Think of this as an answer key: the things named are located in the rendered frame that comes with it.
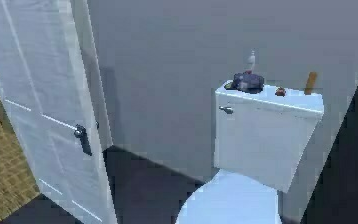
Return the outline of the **orange brown stick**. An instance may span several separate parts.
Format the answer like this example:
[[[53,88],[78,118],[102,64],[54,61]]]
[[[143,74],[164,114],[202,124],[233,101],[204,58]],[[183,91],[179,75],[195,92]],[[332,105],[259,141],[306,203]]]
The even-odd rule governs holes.
[[[304,89],[304,94],[305,95],[311,95],[312,94],[312,90],[314,89],[314,85],[317,79],[317,73],[316,72],[310,72],[308,75],[308,79],[306,81],[306,86]]]

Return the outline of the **white toilet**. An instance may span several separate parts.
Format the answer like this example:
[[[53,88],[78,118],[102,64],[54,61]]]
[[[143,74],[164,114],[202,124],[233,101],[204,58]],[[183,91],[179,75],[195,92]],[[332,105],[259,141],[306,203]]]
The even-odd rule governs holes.
[[[215,90],[215,176],[184,202],[175,224],[282,224],[278,194],[290,189],[324,115],[323,97],[266,85],[257,94]]]

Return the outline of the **dark blue crumpled cloth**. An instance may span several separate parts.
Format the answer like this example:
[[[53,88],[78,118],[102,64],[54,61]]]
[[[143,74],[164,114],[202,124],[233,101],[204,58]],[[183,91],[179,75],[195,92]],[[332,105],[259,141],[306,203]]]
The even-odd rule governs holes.
[[[249,94],[258,94],[264,88],[264,78],[251,72],[236,73],[233,80],[227,83],[226,90],[237,90]]]

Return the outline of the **white room door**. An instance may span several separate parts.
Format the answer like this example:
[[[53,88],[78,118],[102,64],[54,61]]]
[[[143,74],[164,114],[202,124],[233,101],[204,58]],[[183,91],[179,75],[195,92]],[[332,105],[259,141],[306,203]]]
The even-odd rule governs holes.
[[[0,0],[0,99],[41,193],[82,224],[118,224],[87,0]]]

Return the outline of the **white spray bottle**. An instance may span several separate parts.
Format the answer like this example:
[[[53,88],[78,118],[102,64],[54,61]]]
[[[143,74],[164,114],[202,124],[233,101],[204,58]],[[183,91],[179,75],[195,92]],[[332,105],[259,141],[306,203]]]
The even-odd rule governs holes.
[[[246,69],[246,71],[252,73],[254,68],[255,68],[255,64],[256,64],[255,51],[252,50],[251,55],[249,56],[249,58],[247,60],[247,69]]]

